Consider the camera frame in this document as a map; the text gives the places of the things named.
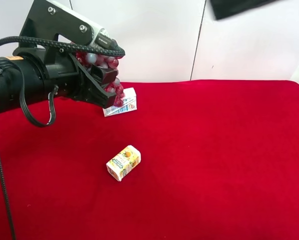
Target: juice box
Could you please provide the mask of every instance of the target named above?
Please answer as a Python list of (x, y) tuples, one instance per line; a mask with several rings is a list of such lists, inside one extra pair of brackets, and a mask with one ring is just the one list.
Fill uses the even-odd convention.
[(125, 97), (122, 98), (123, 106), (110, 106), (106, 109), (103, 109), (105, 117), (127, 113), (138, 109), (136, 105), (136, 92), (134, 88), (130, 87), (124, 89), (124, 94)]
[(120, 182), (140, 162), (141, 153), (135, 147), (129, 145), (109, 160), (106, 163), (106, 167), (107, 171)]

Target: screw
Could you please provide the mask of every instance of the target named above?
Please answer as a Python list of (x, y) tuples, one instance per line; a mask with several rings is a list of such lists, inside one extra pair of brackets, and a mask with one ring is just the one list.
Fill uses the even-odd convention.
[(79, 26), (79, 30), (80, 30), (82, 33), (85, 33), (85, 32), (88, 30), (88, 28), (87, 28), (85, 25), (80, 25), (80, 26)]
[(56, 13), (56, 10), (55, 10), (55, 8), (54, 7), (49, 7), (48, 9), (48, 12), (51, 14), (51, 15), (54, 15), (55, 13)]

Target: orange juice box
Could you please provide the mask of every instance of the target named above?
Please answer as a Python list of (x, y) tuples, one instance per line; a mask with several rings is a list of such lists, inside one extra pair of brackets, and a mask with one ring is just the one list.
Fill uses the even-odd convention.
[(125, 97), (122, 98), (123, 106), (110, 106), (106, 109), (103, 109), (105, 117), (113, 116), (116, 114), (127, 113), (137, 109), (136, 105), (136, 92), (134, 88), (124, 89)]
[(120, 182), (140, 162), (141, 153), (135, 147), (129, 145), (109, 160), (106, 163), (106, 167), (107, 171)]

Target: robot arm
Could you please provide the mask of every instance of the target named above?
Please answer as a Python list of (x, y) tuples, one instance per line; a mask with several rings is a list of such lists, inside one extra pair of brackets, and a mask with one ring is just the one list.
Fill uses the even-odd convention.
[[(59, 35), (74, 43), (59, 42)], [(106, 92), (105, 88), (116, 79), (118, 71), (95, 65), (87, 70), (72, 55), (88, 52), (124, 56), (124, 50), (103, 27), (57, 2), (34, 0), (20, 36), (0, 39), (0, 46), (12, 42), (19, 43), (14, 57), (0, 57), (0, 113), (21, 107), (32, 124), (45, 127), (55, 120), (54, 97), (102, 108), (114, 104), (116, 94)], [(39, 124), (27, 104), (46, 99), (51, 122)]]

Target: table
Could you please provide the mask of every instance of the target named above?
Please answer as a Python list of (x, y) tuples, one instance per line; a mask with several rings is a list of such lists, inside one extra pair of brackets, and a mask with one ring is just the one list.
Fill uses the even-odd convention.
[[(299, 85), (125, 83), (138, 110), (55, 101), (36, 128), (0, 114), (0, 153), (19, 240), (299, 240)], [(30, 106), (49, 118), (47, 102)], [(106, 162), (127, 145), (122, 182)], [(0, 240), (10, 232), (0, 187)]]

